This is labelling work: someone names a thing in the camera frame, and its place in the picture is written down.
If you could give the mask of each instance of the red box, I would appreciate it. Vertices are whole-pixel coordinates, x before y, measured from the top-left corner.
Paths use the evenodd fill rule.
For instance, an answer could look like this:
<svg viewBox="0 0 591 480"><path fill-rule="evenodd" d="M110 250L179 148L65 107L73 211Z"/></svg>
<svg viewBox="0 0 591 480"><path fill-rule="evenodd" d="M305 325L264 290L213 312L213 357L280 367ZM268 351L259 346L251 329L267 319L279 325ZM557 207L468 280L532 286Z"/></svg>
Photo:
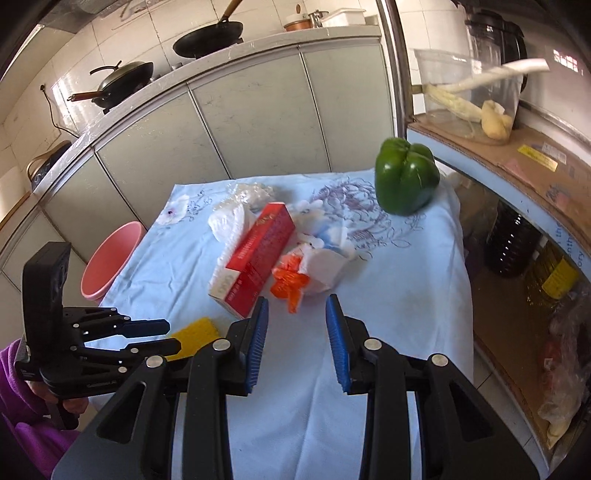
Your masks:
<svg viewBox="0 0 591 480"><path fill-rule="evenodd" d="M210 288L210 296L237 317L247 318L295 229L285 203L267 204Z"/></svg>

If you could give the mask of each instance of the floral pattern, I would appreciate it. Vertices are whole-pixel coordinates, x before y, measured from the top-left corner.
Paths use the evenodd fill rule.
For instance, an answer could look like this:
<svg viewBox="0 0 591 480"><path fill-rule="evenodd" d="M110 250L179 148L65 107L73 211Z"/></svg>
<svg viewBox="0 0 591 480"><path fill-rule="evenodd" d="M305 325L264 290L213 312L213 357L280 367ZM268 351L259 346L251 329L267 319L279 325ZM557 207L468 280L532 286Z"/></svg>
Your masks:
<svg viewBox="0 0 591 480"><path fill-rule="evenodd" d="M319 200L329 219L344 222L349 239L359 250L371 251L387 245L408 248L410 234L423 230L423 213L406 218L403 226L395 226L390 215L380 208L375 188L367 180L346 177L326 185L313 193L309 204L317 206Z"/></svg>
<svg viewBox="0 0 591 480"><path fill-rule="evenodd" d="M166 203L164 209L156 218L158 225L173 225L179 223L181 220L187 218L192 222L195 217L207 205L212 202L211 197L205 194L205 191L200 191L197 195L190 197L189 195L181 195L175 200Z"/></svg>

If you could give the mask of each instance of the kitchen counter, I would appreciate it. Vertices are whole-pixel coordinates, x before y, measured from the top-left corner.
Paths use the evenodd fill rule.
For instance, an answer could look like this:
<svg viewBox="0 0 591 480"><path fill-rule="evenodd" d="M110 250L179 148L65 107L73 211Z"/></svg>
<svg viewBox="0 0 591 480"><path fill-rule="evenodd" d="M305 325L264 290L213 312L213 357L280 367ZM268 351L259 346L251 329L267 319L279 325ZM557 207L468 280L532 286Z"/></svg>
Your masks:
<svg viewBox="0 0 591 480"><path fill-rule="evenodd" d="M234 65L239 61L245 61L250 57L268 54L282 48L326 41L346 41L347 39L354 38L380 37L381 29L376 25L311 28L308 30L284 32L244 42L201 59L193 60L150 83L111 109L108 114L100 116L94 121L45 176L35 189L34 195L38 198L43 196L75 159L79 158L83 152L99 141L118 123L135 113L142 106L181 85L186 85L212 71L219 72L224 67Z"/></svg>

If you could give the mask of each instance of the frying pan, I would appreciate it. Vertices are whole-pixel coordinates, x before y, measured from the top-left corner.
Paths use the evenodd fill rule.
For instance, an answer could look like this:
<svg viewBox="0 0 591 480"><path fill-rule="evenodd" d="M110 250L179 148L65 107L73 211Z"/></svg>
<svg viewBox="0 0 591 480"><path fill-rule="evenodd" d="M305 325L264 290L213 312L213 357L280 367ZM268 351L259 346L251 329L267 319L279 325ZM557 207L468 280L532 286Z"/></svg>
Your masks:
<svg viewBox="0 0 591 480"><path fill-rule="evenodd" d="M100 72L101 70L113 70L105 78L94 92L74 93L68 97L71 102L80 100L92 100L107 113L111 108L119 105L123 100L135 93L150 82L150 77L154 72L154 64L149 61L132 61L127 65L119 67L121 62L114 66L104 66L91 70L90 74Z"/></svg>
<svg viewBox="0 0 591 480"><path fill-rule="evenodd" d="M173 45L175 53L187 59L200 59L234 45L242 35L243 25L228 21L228 17L241 2L242 0L232 0L218 23L198 28L179 38Z"/></svg>

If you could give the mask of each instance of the floor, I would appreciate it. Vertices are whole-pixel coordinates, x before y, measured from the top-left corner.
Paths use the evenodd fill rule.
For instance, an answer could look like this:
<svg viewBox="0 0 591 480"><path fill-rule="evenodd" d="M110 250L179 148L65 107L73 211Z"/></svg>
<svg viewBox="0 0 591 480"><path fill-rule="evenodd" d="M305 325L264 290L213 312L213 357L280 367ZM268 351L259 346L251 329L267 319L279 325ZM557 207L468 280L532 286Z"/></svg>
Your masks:
<svg viewBox="0 0 591 480"><path fill-rule="evenodd" d="M474 351L474 385L530 456L540 473L540 479L545 480L548 477L548 467L530 428L513 399L507 394L499 379L492 373L476 349Z"/></svg>

